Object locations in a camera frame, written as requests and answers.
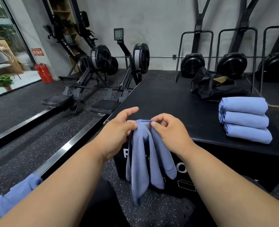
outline hand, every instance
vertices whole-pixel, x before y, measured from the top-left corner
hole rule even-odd
[[[185,126],[173,115],[160,114],[153,117],[151,126],[160,134],[165,146],[180,158],[183,158],[189,148],[196,147]]]
[[[91,144],[95,145],[94,149],[97,149],[102,154],[104,161],[115,156],[127,141],[127,136],[130,134],[130,131],[138,127],[134,120],[126,121],[129,115],[138,110],[138,107],[132,107],[121,111],[91,141]]]

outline forearm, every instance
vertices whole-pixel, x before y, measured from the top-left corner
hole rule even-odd
[[[0,226],[77,226],[96,188],[103,158],[89,143],[0,220]]]
[[[181,157],[218,226],[279,226],[279,201],[195,146]]]

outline wooden desk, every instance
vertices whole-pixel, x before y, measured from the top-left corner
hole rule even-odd
[[[7,48],[2,48],[2,49],[0,48],[0,52],[3,51],[6,54],[6,56],[8,57],[9,64],[11,64],[12,73],[23,74],[24,71],[20,67],[17,59],[10,53],[12,51],[9,48],[9,45],[7,44],[7,42],[5,40],[0,40],[0,47],[7,47]]]

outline white tile floor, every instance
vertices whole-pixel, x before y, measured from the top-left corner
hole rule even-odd
[[[40,79],[39,74],[37,71],[24,71],[24,74],[19,74],[21,79],[15,75],[15,78],[11,75],[11,78],[13,79],[13,84],[11,85],[12,89],[22,87],[26,84],[33,83]],[[0,87],[0,94],[6,92],[5,88]]]

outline hanging blue towel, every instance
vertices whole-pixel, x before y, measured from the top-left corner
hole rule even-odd
[[[7,194],[0,195],[0,219],[42,182],[39,176],[31,174],[12,187]]]
[[[126,164],[126,179],[131,182],[132,199],[135,206],[140,206],[140,199],[148,189],[149,182],[158,189],[164,189],[165,183],[161,170],[175,179],[177,170],[170,151],[153,127],[151,120],[139,119],[138,128],[130,133]],[[149,143],[150,179],[146,163],[145,143]]]
[[[241,138],[264,144],[269,144],[272,141],[272,135],[268,129],[257,129],[229,123],[225,124],[224,129],[229,137]]]
[[[236,111],[262,116],[267,110],[268,104],[262,97],[226,97],[219,103],[219,112]]]
[[[243,112],[223,111],[219,112],[218,117],[223,124],[232,123],[258,129],[265,129],[269,126],[269,118],[266,115],[259,116]]]

